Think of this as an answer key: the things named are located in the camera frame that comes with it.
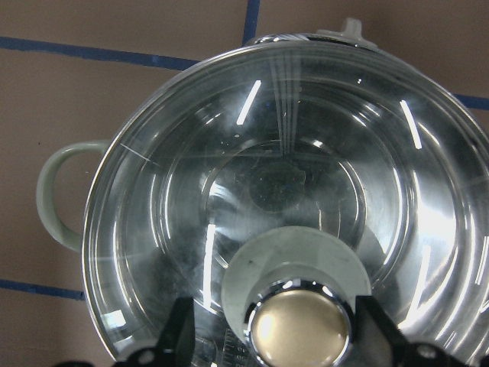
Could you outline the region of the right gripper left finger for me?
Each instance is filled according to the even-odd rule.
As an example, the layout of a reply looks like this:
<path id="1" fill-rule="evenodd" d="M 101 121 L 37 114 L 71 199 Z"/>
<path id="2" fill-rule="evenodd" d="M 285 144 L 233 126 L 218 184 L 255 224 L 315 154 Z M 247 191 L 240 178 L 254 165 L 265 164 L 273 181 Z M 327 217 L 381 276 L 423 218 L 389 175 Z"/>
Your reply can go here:
<path id="1" fill-rule="evenodd" d="M 194 299 L 177 298 L 154 346 L 145 346 L 114 366 L 191 366 L 196 344 Z"/>

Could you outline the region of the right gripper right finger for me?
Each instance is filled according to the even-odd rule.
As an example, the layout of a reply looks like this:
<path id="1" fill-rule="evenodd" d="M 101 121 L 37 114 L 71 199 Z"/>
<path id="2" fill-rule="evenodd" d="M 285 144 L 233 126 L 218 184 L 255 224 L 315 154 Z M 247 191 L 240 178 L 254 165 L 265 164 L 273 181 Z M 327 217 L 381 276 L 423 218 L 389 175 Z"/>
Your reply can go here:
<path id="1" fill-rule="evenodd" d="M 463 366 L 439 347 L 410 342 L 372 296 L 355 298 L 353 345 L 369 366 Z"/>

